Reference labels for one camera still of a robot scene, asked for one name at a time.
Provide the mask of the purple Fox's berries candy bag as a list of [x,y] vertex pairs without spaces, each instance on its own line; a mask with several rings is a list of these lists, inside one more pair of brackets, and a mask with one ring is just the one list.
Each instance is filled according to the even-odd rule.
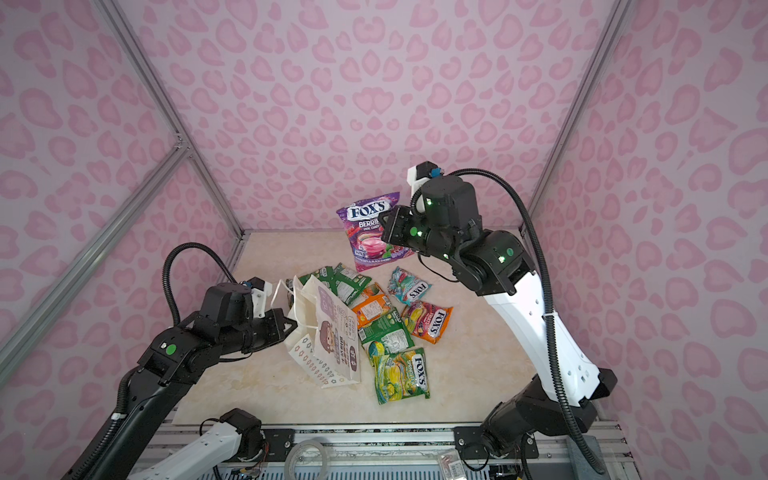
[[358,272],[399,261],[413,255],[402,246],[391,245],[382,239],[383,227],[379,214],[398,204],[398,192],[365,198],[343,206],[336,211],[342,222]]

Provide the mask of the teal Fox's mint candy bag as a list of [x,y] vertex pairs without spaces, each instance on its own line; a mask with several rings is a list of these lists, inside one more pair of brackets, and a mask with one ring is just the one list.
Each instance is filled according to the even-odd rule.
[[401,267],[396,267],[388,282],[387,291],[401,303],[411,305],[421,300],[431,288],[431,284]]

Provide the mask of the white paper bag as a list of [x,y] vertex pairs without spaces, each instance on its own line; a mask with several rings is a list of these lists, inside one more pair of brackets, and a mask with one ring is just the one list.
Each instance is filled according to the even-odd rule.
[[313,275],[306,281],[293,278],[287,292],[293,299],[288,318],[297,322],[284,341],[289,356],[323,389],[358,384],[361,351],[356,315]]

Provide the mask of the pink orange Fox's candy bag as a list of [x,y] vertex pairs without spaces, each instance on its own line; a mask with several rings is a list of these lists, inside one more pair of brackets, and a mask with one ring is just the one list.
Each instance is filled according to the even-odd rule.
[[406,306],[401,318],[411,335],[437,344],[450,322],[452,313],[452,307],[441,307],[419,300]]

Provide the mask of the yellow green Fox's candy bag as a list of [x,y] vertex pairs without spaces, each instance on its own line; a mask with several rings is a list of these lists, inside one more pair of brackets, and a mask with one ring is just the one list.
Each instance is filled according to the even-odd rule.
[[380,405],[423,396],[431,397],[425,350],[412,348],[373,360],[374,387]]

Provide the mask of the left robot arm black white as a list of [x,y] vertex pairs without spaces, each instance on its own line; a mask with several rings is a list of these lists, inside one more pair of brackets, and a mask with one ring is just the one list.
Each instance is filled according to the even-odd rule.
[[255,312],[248,285],[209,288],[201,308],[162,331],[120,380],[115,407],[65,479],[125,479],[179,401],[232,353],[285,341],[298,327],[281,308]]

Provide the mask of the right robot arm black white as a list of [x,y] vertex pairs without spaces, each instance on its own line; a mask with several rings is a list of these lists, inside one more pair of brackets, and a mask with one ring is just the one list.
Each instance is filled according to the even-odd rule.
[[[508,231],[484,228],[469,176],[490,179],[511,197],[530,250]],[[602,456],[586,434],[597,417],[594,401],[608,397],[617,378],[587,357],[561,321],[546,259],[519,194],[487,170],[444,173],[431,162],[410,168],[407,182],[409,205],[379,215],[384,241],[449,265],[455,280],[502,318],[536,370],[521,392],[498,404],[483,421],[481,443],[488,454],[522,455],[534,433],[566,436],[587,465],[605,473]]]

